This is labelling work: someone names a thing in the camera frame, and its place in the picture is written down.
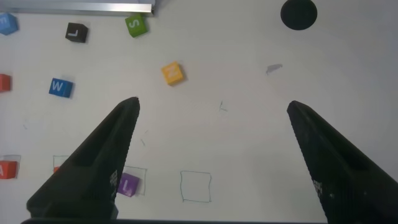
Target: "black letter block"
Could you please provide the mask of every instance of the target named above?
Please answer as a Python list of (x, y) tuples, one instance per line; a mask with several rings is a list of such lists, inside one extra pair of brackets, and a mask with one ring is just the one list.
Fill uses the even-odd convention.
[(66, 39), (72, 42), (85, 43), (87, 37), (88, 28), (83, 24), (75, 24), (70, 22), (68, 24)]

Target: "red letter block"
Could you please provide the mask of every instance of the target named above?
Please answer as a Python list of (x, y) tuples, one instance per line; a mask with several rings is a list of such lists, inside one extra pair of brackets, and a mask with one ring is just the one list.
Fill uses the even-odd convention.
[(5, 74), (0, 74), (0, 92), (11, 90), (11, 77)]
[(0, 161), (0, 179), (11, 179), (17, 174), (16, 161)]

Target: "orange letter block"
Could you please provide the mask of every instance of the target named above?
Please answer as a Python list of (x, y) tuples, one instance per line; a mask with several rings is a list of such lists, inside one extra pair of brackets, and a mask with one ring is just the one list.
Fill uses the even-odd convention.
[(0, 179), (11, 179), (17, 174), (16, 161), (0, 161)]
[(0, 74), (0, 92), (11, 90), (11, 77), (5, 74)]
[(163, 67), (162, 72), (164, 79), (169, 85), (173, 85), (184, 79), (184, 76), (182, 75), (182, 72), (180, 70), (180, 66), (177, 62), (173, 62), (170, 65)]

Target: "drawn square outline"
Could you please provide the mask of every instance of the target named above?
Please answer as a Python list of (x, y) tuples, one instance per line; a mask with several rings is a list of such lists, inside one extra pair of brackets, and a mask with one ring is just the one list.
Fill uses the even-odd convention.
[(68, 158), (69, 156), (52, 156), (52, 169), (60, 167)]
[[(133, 176), (136, 176), (136, 175), (135, 175), (135, 174), (132, 174), (131, 172), (126, 171), (126, 168), (140, 169), (140, 170), (143, 170), (143, 171), (144, 171), (144, 178), (138, 177), (138, 178), (140, 178), (140, 180), (143, 180), (144, 183), (142, 183), (142, 181), (140, 181), (140, 182), (138, 183), (139, 186), (138, 186), (138, 189), (137, 189), (137, 194), (142, 195), (142, 196), (145, 196), (145, 192), (146, 192), (146, 180), (147, 180), (147, 171), (148, 171), (148, 169), (146, 169), (146, 168), (140, 168), (140, 167), (124, 166), (123, 172), (125, 172), (125, 173), (127, 173), (127, 174), (130, 174), (130, 175), (133, 175)], [(140, 193), (139, 191), (141, 191), (142, 185), (144, 185), (144, 191), (143, 191), (143, 193)]]
[[(183, 195), (183, 190), (182, 190), (182, 185), (183, 185), (183, 173), (184, 172), (190, 172), (190, 173), (194, 173), (194, 174), (208, 174), (208, 176), (209, 176), (209, 184), (208, 184), (208, 193), (209, 193), (209, 200), (207, 200), (207, 201), (202, 201), (202, 200), (192, 200), (192, 199), (189, 199), (189, 198), (185, 198), (184, 197), (184, 195)], [(190, 170), (182, 170), (181, 172), (180, 172), (180, 175), (181, 175), (181, 183), (180, 183), (180, 190), (181, 190), (181, 197), (182, 197), (182, 202), (184, 202), (184, 201), (189, 201), (189, 202), (201, 202), (201, 203), (210, 203), (211, 202), (211, 194), (210, 194), (210, 184), (211, 184), (211, 180), (212, 180), (212, 177), (211, 177), (211, 174), (209, 173), (209, 172), (197, 172), (197, 171), (190, 171)]]

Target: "yellow letter block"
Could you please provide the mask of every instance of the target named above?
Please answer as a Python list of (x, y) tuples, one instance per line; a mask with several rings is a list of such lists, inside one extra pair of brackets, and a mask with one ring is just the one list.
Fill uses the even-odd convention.
[(184, 79), (177, 62), (173, 62), (170, 65), (163, 67), (162, 72), (164, 79), (169, 85), (176, 84)]

